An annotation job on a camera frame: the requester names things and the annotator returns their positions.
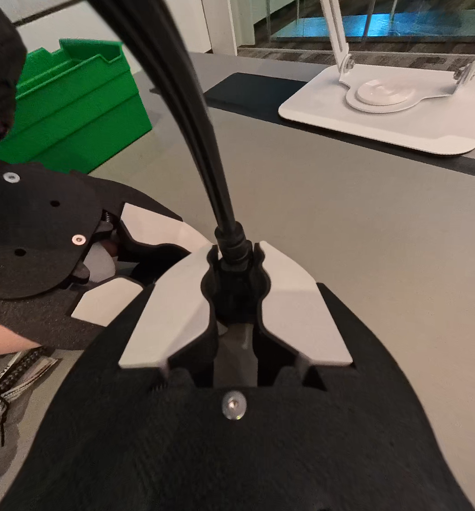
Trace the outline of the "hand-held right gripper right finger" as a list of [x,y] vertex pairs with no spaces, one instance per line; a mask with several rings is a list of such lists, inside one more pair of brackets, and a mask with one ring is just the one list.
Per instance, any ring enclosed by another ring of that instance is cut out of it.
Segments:
[[294,355],[294,367],[350,367],[352,356],[316,280],[293,259],[266,241],[256,244],[266,291],[258,321],[264,335]]

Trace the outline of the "green plastic bin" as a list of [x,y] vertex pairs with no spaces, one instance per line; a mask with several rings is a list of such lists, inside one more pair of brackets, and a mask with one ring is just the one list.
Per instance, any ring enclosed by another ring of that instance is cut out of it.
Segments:
[[152,130],[122,42],[60,39],[28,53],[0,160],[89,174]]

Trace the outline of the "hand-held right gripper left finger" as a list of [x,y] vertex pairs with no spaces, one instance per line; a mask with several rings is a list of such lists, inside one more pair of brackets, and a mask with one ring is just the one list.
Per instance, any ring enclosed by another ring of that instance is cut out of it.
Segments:
[[174,367],[205,365],[215,356],[218,329],[209,291],[214,282],[216,245],[202,247],[165,272],[148,301],[119,359],[121,369],[155,368],[167,374]]

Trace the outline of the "person's left hand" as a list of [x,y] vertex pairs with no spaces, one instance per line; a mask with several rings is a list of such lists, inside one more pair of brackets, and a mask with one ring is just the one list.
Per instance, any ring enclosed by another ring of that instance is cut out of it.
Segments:
[[40,347],[40,344],[17,335],[10,329],[0,325],[0,355],[18,353]]

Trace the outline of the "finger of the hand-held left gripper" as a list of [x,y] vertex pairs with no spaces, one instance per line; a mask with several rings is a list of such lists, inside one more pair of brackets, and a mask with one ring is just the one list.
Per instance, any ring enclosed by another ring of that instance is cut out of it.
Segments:
[[119,220],[119,241],[135,259],[183,259],[213,245],[184,221],[127,202]]
[[107,327],[141,294],[151,288],[128,277],[111,277],[80,291],[70,307],[70,318],[97,327]]

